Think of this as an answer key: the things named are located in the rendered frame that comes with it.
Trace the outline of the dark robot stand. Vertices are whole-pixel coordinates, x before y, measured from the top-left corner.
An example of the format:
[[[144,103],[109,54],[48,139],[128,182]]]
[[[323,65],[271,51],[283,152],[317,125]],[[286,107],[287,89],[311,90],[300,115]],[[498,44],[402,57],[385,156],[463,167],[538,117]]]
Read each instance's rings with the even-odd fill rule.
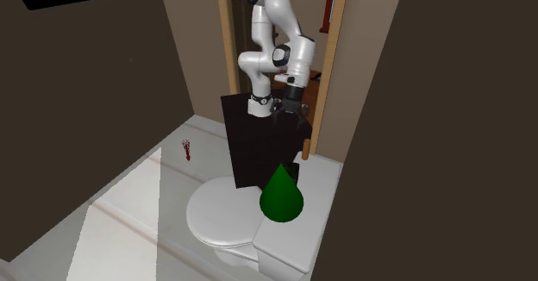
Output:
[[[280,164],[292,162],[311,137],[312,127],[296,114],[277,119],[247,113],[247,93],[221,97],[235,186],[264,189]]]

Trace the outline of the green teardrop-shaped object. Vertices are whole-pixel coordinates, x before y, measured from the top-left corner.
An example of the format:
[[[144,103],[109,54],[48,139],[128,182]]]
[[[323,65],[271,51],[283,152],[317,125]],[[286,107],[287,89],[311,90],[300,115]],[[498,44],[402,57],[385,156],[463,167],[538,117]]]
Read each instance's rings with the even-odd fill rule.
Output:
[[[303,211],[303,194],[297,187],[298,163],[283,162],[260,195],[260,209],[273,222],[291,222]]]

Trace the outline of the white toilet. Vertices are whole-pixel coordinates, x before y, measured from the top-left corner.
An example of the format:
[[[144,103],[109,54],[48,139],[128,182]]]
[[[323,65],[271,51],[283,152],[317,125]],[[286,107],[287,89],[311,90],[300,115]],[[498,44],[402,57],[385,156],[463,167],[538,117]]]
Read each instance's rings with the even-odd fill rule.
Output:
[[[273,222],[260,209],[261,189],[237,189],[231,176],[200,185],[186,207],[191,233],[231,266],[245,266],[272,281],[300,281],[312,272],[343,164],[298,153],[303,210],[290,222]]]

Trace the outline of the wooden door frame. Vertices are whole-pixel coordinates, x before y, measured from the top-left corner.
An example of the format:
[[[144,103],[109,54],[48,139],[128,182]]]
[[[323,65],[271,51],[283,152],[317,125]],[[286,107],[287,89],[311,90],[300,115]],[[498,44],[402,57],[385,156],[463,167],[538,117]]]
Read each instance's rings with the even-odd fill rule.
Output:
[[[239,94],[241,91],[238,75],[238,66],[235,49],[235,29],[233,21],[232,0],[217,0],[222,24],[222,38],[226,59],[228,86],[230,94]],[[316,154],[321,136],[322,118],[327,103],[329,82],[335,61],[335,53],[338,45],[341,22],[345,9],[346,0],[334,0],[332,19],[328,31],[328,40],[324,54],[322,77],[319,86],[314,124],[310,139],[310,154]]]

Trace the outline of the red wall hanging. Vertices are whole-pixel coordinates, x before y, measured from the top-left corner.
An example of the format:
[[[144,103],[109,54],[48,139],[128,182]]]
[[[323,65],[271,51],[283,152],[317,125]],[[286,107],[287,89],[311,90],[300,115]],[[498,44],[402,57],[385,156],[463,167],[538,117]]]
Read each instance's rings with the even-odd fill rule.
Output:
[[[327,34],[329,31],[332,12],[333,12],[333,5],[334,5],[334,0],[326,0],[324,13],[323,13],[322,26],[319,28],[320,33]]]

